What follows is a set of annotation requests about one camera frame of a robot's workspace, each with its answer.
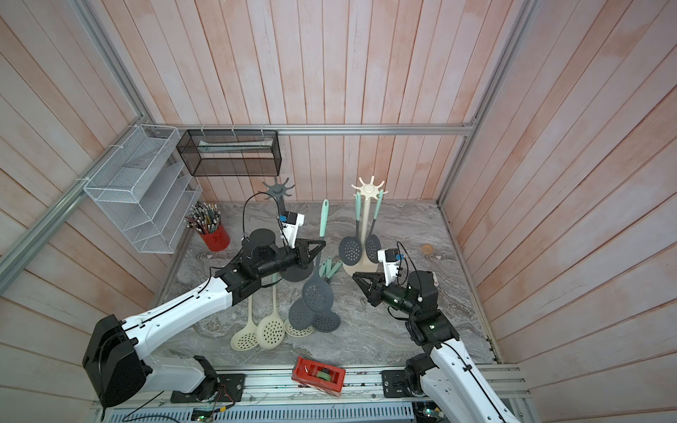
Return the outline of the grey skimmer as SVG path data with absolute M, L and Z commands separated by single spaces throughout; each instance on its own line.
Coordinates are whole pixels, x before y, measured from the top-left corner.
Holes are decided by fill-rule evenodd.
M 330 210 L 330 203 L 328 199 L 324 199 L 319 237 L 322 241 L 325 236 L 326 224 L 328 220 Z M 324 249 L 325 244 L 321 245 L 321 251 Z M 333 294 L 330 293 L 329 285 L 319 276 L 319 268 L 321 264 L 322 252 L 319 252 L 315 260 L 315 269 L 312 276 L 306 281 L 303 286 L 303 298 L 304 304 L 315 314 L 322 314 L 331 308 L 333 305 Z
M 343 264 L 353 266 L 359 263 L 362 255 L 360 241 L 361 193 L 355 194 L 355 235 L 343 238 L 338 247 Z
M 376 205 L 376 209 L 375 209 L 375 212 L 374 212 L 374 215 L 373 215 L 372 224 L 371 224 L 371 227 L 370 227 L 370 233 L 368 234 L 368 237 L 365 241 L 365 251 L 366 251 L 367 257 L 370 260 L 370 262 L 372 262 L 373 264 L 379 263 L 378 252 L 379 252 L 379 250 L 381 250 L 381 243 L 380 243 L 378 236 L 374 233 L 374 227 L 375 227 L 375 224 L 376 224 L 376 221 L 377 221 L 377 216 L 379 215 L 379 211 L 380 211 L 380 208 L 381 208 L 381 204 L 383 202 L 383 198 L 384 198 L 384 191 L 379 190 L 377 205 Z
M 336 272 L 341 269 L 342 265 L 343 263 L 340 260 L 333 263 L 333 260 L 329 257 L 326 262 L 320 266 L 319 276 L 329 283 Z M 340 316 L 330 309 L 322 315 L 316 315 L 312 326 L 315 330 L 320 332 L 332 332 L 338 329 L 340 323 Z

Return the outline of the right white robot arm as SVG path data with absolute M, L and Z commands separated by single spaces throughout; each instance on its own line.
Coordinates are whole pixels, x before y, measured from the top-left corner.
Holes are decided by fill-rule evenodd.
M 471 359 L 458 331 L 438 306 L 434 273 L 414 271 L 407 283 L 388 285 L 380 272 L 356 272 L 353 280 L 376 307 L 386 303 L 407 314 L 410 338 L 423 349 L 407 361 L 407 389 L 430 398 L 450 422 L 517 422 Z

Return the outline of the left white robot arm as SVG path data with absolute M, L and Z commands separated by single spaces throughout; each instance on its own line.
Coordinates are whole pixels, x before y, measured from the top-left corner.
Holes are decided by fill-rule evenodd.
M 298 238 L 277 246 L 273 231 L 260 228 L 206 282 L 157 308 L 125 319 L 108 315 L 95 325 L 82 365 L 103 408 L 121 405 L 143 391 L 176 391 L 206 402 L 220 378 L 206 357 L 155 358 L 153 351 L 196 322 L 247 299 L 262 280 L 294 266 L 307 268 L 324 240 Z

